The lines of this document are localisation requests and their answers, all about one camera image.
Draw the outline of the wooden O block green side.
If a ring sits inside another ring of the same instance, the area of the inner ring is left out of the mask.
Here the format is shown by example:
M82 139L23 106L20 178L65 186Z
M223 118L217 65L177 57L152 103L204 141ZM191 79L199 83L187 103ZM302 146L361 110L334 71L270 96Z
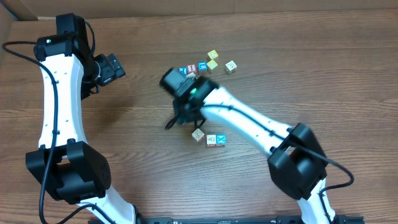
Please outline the wooden O block green side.
M196 130L192 132L192 138L196 140L196 142L200 142L205 138L205 133L200 128L196 128Z

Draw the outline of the wooden block red side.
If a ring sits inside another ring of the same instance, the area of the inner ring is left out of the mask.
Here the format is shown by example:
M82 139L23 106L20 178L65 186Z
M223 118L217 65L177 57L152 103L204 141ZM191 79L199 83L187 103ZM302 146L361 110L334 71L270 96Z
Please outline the wooden block red side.
M216 135L209 134L206 136L206 146L216 147Z

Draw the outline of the blue X letter block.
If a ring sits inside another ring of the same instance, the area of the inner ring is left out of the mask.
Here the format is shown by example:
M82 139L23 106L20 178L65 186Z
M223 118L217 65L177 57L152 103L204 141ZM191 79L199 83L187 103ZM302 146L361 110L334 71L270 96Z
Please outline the blue X letter block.
M225 147L226 145L226 135L225 134L217 134L216 135L216 146L217 147Z

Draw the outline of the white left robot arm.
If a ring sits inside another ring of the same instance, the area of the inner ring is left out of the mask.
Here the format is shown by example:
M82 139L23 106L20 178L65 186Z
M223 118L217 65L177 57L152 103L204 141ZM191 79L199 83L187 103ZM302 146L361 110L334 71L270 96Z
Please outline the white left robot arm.
M86 21L72 13L56 18L55 35L34 48L44 83L44 120L38 150L25 156L42 195L88 209L103 223L135 223L136 209L111 183L106 158L83 129L81 102L125 72L115 55L95 55Z

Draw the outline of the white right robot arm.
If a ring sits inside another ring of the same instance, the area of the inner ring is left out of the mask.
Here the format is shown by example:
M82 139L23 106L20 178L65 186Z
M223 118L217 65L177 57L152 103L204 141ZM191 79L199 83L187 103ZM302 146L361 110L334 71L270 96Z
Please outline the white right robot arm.
M206 77L188 78L170 68L159 84L174 98L175 117L167 128L189 122L199 127L205 121L229 128L265 155L273 183L297 201L304 223L334 223L325 193L329 162L308 126L274 121Z

